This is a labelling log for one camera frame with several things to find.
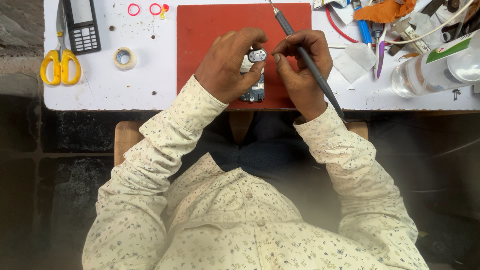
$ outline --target bottle label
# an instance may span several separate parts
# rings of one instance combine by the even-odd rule
[[[468,46],[470,45],[470,41],[472,40],[472,37],[479,31],[480,30],[477,30],[473,33],[470,33],[461,38],[455,39],[452,42],[446,43],[443,46],[434,49],[427,58],[427,64],[467,49]]]

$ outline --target fingernail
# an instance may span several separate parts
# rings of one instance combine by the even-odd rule
[[[280,54],[276,53],[273,58],[275,58],[275,63],[278,63],[280,61]]]

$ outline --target blue circuit board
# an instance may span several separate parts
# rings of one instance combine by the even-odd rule
[[[239,98],[241,101],[262,102],[265,99],[265,79],[264,75],[260,77],[260,81],[254,84],[248,92]]]

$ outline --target rubber band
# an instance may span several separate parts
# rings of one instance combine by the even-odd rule
[[[153,6],[158,6],[160,8],[160,12],[159,13],[153,13],[152,12],[152,7]],[[159,5],[159,4],[156,4],[156,3],[153,3],[151,6],[150,6],[150,13],[153,15],[153,16],[157,16],[157,15],[160,15],[162,13],[162,7]]]
[[[165,20],[165,12],[168,12],[169,9],[170,7],[167,4],[163,4],[162,14],[160,14],[160,18],[162,18],[162,20]]]
[[[138,12],[137,12],[137,13],[135,13],[135,14],[130,13],[130,8],[131,8],[132,6],[135,6],[135,7],[138,8]],[[130,4],[130,6],[128,6],[128,14],[129,14],[130,16],[137,16],[138,13],[140,13],[140,7],[139,7],[137,4]]]

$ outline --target yellow scissors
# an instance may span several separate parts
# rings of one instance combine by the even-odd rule
[[[80,77],[82,76],[80,62],[78,62],[78,59],[73,52],[65,47],[65,28],[65,11],[63,9],[63,0],[60,0],[59,9],[57,11],[57,37],[59,39],[59,43],[55,50],[51,50],[47,53],[42,62],[42,66],[40,67],[40,76],[48,85],[57,86],[60,84],[60,79],[66,85],[74,85],[78,83]],[[75,63],[75,67],[77,69],[75,77],[71,81],[68,80],[68,63],[70,60]],[[49,81],[47,78],[47,67],[52,61],[53,81]]]

